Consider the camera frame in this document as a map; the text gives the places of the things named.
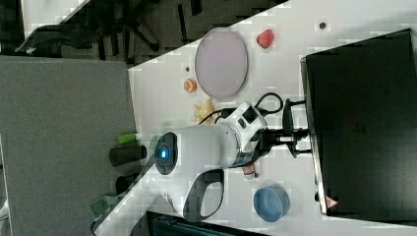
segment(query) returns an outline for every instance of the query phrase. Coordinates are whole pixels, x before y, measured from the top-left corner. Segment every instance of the sticker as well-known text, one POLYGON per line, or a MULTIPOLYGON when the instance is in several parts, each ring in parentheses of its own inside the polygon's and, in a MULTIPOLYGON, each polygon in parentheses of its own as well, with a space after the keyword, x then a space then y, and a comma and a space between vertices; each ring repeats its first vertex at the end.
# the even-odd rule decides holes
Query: sticker
POLYGON ((338 204, 338 202, 329 198, 328 196, 326 196, 326 202, 328 203, 328 208, 332 208, 338 204))

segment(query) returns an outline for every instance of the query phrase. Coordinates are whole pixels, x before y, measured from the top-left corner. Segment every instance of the desk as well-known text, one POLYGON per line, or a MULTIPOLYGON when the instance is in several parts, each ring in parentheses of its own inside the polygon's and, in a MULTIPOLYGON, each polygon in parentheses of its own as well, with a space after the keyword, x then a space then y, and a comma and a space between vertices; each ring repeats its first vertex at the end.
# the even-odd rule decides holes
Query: desk
POLYGON ((68 21, 89 0, 21 0, 25 37, 45 25, 68 21))
MULTIPOLYGON (((241 34, 249 55, 247 83, 232 98, 214 100, 216 108, 237 106, 248 100, 255 102, 275 91, 284 99, 303 97, 300 59, 305 55, 334 48, 406 28, 417 29, 417 2, 291 0, 250 19, 231 30, 241 34), (319 23, 326 22, 325 29, 319 23), (271 29, 274 45, 263 50, 256 43, 257 35, 271 29)), ((135 119, 143 143, 149 144, 155 134, 169 129, 193 125, 195 102, 207 96, 199 88, 197 94, 183 91, 183 82, 195 77, 194 59, 199 42, 148 61, 129 70, 135 119)), ((295 126, 306 127, 305 110, 295 108, 295 126)), ((281 126, 281 113, 267 118, 271 128, 281 126)), ((308 148, 309 142, 299 149, 308 148)), ((221 224, 267 235, 416 235, 417 228, 375 222, 329 218, 320 214, 314 200, 316 193, 312 157, 292 158, 284 147, 274 148, 258 163, 260 178, 245 181, 241 169, 228 169, 223 204, 206 222, 221 224), (253 208, 256 190, 268 183, 278 183, 291 202, 288 214, 275 223, 262 221, 253 208)), ((158 199, 149 209, 173 214, 172 207, 158 199)))

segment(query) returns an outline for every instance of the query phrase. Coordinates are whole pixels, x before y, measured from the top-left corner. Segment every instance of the blue bowl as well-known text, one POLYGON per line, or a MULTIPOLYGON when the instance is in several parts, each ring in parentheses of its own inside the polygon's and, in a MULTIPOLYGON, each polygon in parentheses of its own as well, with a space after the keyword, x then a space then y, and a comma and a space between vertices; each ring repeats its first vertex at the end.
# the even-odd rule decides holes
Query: blue bowl
POLYGON ((275 185, 261 188, 254 195, 254 207, 264 221, 275 222, 288 213, 288 195, 275 185))

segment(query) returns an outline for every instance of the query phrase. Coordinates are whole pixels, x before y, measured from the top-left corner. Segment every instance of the blue led light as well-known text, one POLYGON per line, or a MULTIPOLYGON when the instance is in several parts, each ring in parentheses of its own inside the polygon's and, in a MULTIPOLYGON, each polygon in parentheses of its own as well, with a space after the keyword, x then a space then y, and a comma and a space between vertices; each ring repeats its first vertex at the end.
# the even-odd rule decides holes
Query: blue led light
POLYGON ((163 151, 160 153, 160 157, 162 157, 162 158, 165 158, 165 157, 166 157, 166 155, 167 155, 167 151, 166 151, 166 150, 163 150, 163 151))

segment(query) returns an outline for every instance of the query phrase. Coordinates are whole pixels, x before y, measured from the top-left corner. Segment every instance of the round plate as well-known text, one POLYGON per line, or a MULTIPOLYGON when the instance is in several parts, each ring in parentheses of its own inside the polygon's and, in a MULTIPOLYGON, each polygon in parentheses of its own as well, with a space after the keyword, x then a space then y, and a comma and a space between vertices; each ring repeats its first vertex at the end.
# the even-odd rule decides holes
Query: round plate
POLYGON ((245 82, 248 55, 240 35, 229 29, 213 29, 200 42, 196 75, 203 91, 214 98, 234 95, 245 82))

